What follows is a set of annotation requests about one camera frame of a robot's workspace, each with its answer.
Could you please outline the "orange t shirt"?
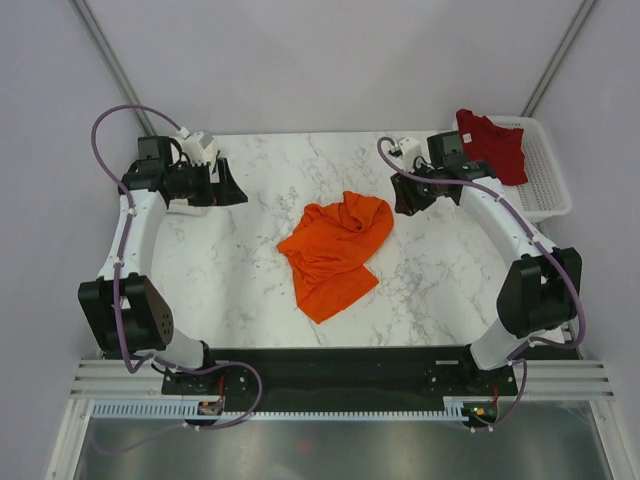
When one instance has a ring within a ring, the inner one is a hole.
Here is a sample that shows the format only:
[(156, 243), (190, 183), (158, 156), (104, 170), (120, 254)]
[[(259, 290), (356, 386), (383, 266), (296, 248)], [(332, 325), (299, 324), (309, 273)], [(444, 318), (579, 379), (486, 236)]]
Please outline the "orange t shirt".
[(299, 224), (277, 249), (292, 269), (296, 304), (321, 324), (378, 283), (366, 263), (394, 227), (387, 201), (352, 191), (329, 205), (307, 205)]

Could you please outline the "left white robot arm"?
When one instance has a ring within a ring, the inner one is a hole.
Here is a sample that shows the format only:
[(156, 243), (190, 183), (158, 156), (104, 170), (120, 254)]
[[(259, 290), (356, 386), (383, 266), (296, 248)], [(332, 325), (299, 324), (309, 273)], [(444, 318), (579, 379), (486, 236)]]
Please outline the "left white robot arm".
[(209, 132), (141, 137), (138, 155), (118, 183), (119, 219), (107, 259), (95, 280), (80, 285), (79, 303), (106, 356), (125, 360), (132, 370), (148, 360), (184, 367), (185, 382), (208, 393), (220, 371), (207, 361), (206, 344), (177, 328), (151, 280), (156, 239), (170, 213), (203, 213), (248, 197)]

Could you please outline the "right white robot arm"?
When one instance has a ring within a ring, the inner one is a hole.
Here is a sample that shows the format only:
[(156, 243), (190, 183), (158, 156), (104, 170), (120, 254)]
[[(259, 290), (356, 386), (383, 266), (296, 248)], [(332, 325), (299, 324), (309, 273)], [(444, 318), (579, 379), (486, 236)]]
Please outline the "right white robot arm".
[(582, 258), (574, 248), (561, 249), (544, 236), (508, 200), (502, 182), (484, 160), (471, 160), (455, 149), (441, 160), (427, 161), (410, 138), (378, 139), (382, 160), (394, 170), (391, 178), (395, 210), (413, 216), (448, 198), (471, 216), (494, 244), (507, 267), (496, 300), (497, 318), (468, 346), (469, 362), (458, 368), (467, 392), (483, 392), (504, 367), (536, 342), (558, 347), (545, 332), (576, 320), (581, 344), (586, 314), (580, 300)]

